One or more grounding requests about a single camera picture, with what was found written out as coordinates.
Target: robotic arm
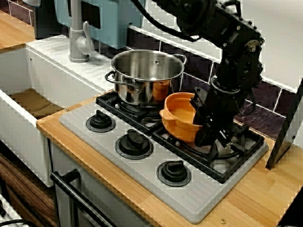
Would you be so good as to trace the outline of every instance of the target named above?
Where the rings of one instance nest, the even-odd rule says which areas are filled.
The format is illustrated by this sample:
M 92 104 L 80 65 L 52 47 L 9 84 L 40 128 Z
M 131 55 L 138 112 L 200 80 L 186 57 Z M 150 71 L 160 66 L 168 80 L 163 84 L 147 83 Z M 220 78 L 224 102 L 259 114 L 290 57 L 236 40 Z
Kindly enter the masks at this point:
M 216 76 L 211 78 L 209 92 L 196 87 L 190 102 L 196 109 L 193 123 L 203 125 L 195 144 L 199 147 L 211 145 L 218 139 L 226 146 L 236 135 L 233 118 L 240 113 L 248 96 L 253 102 L 253 110 L 256 107 L 251 88 L 257 87 L 262 80 L 263 68 L 258 59 L 264 43 L 257 27 L 242 18 L 238 0 L 225 3 L 217 0 L 153 0 L 177 18 L 181 32 L 158 23 L 138 0 L 131 1 L 162 31 L 192 42 L 204 38 L 223 50 L 221 64 Z M 230 5 L 236 6 L 236 13 L 227 8 Z

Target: toy stove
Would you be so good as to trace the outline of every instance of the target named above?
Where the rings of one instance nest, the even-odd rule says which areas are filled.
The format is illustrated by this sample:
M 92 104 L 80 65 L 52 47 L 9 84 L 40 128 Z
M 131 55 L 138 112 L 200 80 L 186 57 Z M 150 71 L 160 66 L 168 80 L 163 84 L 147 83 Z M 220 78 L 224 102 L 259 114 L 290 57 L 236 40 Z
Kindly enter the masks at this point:
M 60 117 L 60 123 L 193 224 L 201 220 L 268 150 L 237 126 L 233 146 L 198 148 L 172 137 L 160 109 L 127 105 L 116 92 Z

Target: oven handle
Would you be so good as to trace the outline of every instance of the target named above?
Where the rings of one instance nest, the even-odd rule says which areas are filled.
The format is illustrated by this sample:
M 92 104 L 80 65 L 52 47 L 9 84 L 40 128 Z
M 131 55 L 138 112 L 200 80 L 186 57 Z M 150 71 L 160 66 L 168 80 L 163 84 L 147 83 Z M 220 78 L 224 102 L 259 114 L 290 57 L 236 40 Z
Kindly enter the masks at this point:
M 64 176 L 60 176 L 57 171 L 52 172 L 52 181 L 58 185 L 87 215 L 103 227 L 116 227 L 92 202 L 90 202 L 81 192 L 70 184 L 73 180 L 80 178 L 77 169 L 72 170 Z

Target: orange bowl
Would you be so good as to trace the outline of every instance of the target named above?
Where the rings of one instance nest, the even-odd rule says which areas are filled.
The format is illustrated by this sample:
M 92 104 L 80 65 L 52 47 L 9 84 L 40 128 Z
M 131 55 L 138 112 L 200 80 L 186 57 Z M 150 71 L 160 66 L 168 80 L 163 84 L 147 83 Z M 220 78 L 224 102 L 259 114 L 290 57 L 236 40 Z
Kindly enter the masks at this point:
M 186 143 L 193 143 L 202 128 L 201 125 L 193 124 L 196 110 L 189 102 L 192 97 L 192 93 L 174 93 L 165 99 L 164 109 L 160 111 L 165 129 Z

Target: black control knob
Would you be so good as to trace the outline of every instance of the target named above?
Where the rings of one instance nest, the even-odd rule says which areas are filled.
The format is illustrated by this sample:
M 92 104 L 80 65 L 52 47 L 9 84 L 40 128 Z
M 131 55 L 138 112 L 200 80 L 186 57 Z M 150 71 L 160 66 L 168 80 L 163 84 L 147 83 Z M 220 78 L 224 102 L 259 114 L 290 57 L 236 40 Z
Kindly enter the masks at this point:
M 119 148 L 125 154 L 139 156 L 150 151 L 151 142 L 136 130 L 129 129 L 127 134 L 121 138 Z
M 162 168 L 162 176 L 164 179 L 174 183 L 184 181 L 187 177 L 187 170 L 183 165 L 183 161 L 167 162 Z
M 95 129 L 107 129 L 112 125 L 112 120 L 105 113 L 97 110 L 96 114 L 91 118 L 90 125 Z

